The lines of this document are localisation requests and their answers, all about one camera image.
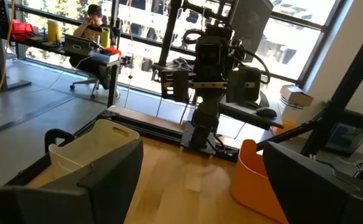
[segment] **office chair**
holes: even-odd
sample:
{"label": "office chair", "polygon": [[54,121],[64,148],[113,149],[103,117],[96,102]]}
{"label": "office chair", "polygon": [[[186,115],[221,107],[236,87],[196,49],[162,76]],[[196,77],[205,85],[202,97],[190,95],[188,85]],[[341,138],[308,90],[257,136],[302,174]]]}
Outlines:
{"label": "office chair", "polygon": [[94,87],[93,87],[93,90],[92,90],[92,94],[90,95],[90,98],[92,100],[95,99],[95,94],[94,94],[94,91],[95,90],[99,90],[100,89],[100,81],[97,79],[97,77],[92,74],[92,73],[89,73],[89,72],[85,72],[88,76],[88,79],[85,80],[85,81],[79,81],[79,82],[74,82],[71,84],[70,86],[70,90],[75,90],[75,85],[78,85],[78,84],[91,84],[91,83],[94,83]]}

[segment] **window frame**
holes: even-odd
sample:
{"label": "window frame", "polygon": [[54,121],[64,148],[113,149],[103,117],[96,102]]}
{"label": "window frame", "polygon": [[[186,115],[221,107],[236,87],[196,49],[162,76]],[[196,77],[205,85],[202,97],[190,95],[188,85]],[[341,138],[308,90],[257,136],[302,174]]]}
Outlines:
{"label": "window frame", "polygon": [[[235,3],[240,0],[208,0],[208,1],[219,3],[219,10],[217,11],[217,14],[221,15],[222,11],[224,9],[224,6],[230,6],[230,11],[233,11]],[[301,71],[301,74],[297,80],[288,78],[288,77],[284,77],[284,76],[278,75],[278,74],[272,74],[273,78],[277,78],[280,80],[294,83],[295,85],[297,85],[299,87],[304,86],[304,84],[306,83],[306,81],[309,77],[309,74],[311,73],[311,71],[314,67],[315,62],[317,61],[317,59],[319,57],[319,54],[321,53],[321,51],[325,45],[326,39],[329,37],[330,30],[333,28],[333,26],[336,22],[336,19],[338,18],[338,15],[340,14],[340,11],[345,2],[346,2],[346,0],[335,0],[335,3],[333,5],[331,12],[329,13],[328,18],[324,25],[316,24],[316,23],[313,23],[313,22],[310,22],[310,21],[307,21],[304,19],[289,16],[286,14],[282,14],[280,12],[274,12],[274,11],[271,12],[270,18],[272,18],[272,19],[282,21],[282,22],[287,22],[287,23],[290,23],[293,25],[297,25],[297,26],[301,26],[301,27],[305,27],[305,28],[309,28],[309,29],[319,30],[321,32],[313,47],[313,50],[311,51],[309,58],[305,64],[305,66],[303,67],[303,70]],[[115,18],[117,17],[115,15],[115,12],[117,11],[116,8],[118,8],[119,3],[120,3],[119,0],[112,0],[111,19],[110,19],[111,26],[115,25]],[[47,19],[53,19],[53,20],[56,20],[59,22],[68,23],[68,24],[75,25],[75,26],[80,26],[82,24],[82,21],[67,18],[64,16],[59,16],[59,15],[52,14],[49,12],[44,12],[44,11],[41,11],[38,9],[33,9],[31,7],[23,6],[22,0],[16,0],[16,12],[20,12],[16,15],[20,19],[23,19],[22,12],[25,12],[25,13],[30,13],[33,15],[45,17]],[[131,39],[129,34],[126,34],[123,32],[121,32],[121,37],[129,39],[129,40]],[[133,36],[133,40],[144,43],[144,44],[152,45],[155,47],[162,47],[161,42],[151,40],[151,39]],[[191,50],[186,50],[186,49],[182,49],[182,48],[174,47],[174,46],[171,46],[171,50],[182,53],[182,54],[195,56],[195,52],[191,51]],[[19,58],[24,58],[25,57],[24,54],[25,53],[22,52],[22,46],[17,44],[17,56]]]}

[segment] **man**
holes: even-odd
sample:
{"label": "man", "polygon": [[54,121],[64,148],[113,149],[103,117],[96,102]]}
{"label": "man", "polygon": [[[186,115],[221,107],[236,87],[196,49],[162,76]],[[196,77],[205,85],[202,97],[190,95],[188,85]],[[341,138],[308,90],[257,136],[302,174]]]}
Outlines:
{"label": "man", "polygon": [[[103,22],[102,8],[95,4],[92,4],[88,7],[88,18],[86,18],[83,24],[75,30],[73,33],[76,37],[83,37],[89,40],[93,40],[95,35],[101,35],[102,27],[110,27]],[[111,46],[115,47],[115,34],[110,28],[110,40]],[[85,59],[85,57],[77,57],[73,56],[69,59],[70,64],[73,67],[76,67],[81,60]],[[97,76],[101,85],[105,90],[109,88],[109,79],[108,72],[105,66],[99,65],[90,58],[83,60],[80,62],[77,67],[80,70],[92,73]]]}

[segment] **computer monitor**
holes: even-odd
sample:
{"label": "computer monitor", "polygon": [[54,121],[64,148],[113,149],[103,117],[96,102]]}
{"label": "computer monitor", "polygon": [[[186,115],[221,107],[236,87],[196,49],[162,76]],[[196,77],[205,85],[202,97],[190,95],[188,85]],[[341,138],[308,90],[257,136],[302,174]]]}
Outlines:
{"label": "computer monitor", "polygon": [[[234,38],[242,40],[247,50],[256,52],[273,7],[269,0],[235,0],[230,25],[235,31]],[[244,62],[252,60],[247,55]]]}

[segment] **orange bin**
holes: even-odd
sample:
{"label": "orange bin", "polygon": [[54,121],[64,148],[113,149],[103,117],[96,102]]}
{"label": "orange bin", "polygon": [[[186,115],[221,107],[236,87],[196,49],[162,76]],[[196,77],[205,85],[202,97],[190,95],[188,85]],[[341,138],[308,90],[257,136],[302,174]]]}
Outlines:
{"label": "orange bin", "polygon": [[244,140],[235,168],[231,194],[242,205],[280,223],[288,223],[268,180],[256,142]]}

